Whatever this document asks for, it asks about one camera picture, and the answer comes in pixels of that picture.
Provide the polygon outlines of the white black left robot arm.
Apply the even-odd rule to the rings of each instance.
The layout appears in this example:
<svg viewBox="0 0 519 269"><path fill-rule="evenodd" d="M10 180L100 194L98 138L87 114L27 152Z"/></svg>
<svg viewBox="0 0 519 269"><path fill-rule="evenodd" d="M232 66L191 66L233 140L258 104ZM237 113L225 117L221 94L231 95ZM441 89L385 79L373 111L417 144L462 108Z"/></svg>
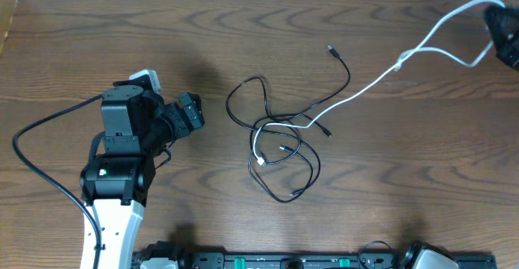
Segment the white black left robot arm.
<svg viewBox="0 0 519 269"><path fill-rule="evenodd" d="M104 132L80 175L85 222L82 268L128 268L144 217L154 160L204 125L202 102L189 92L166 104L154 70L117 81L102 96Z"/></svg>

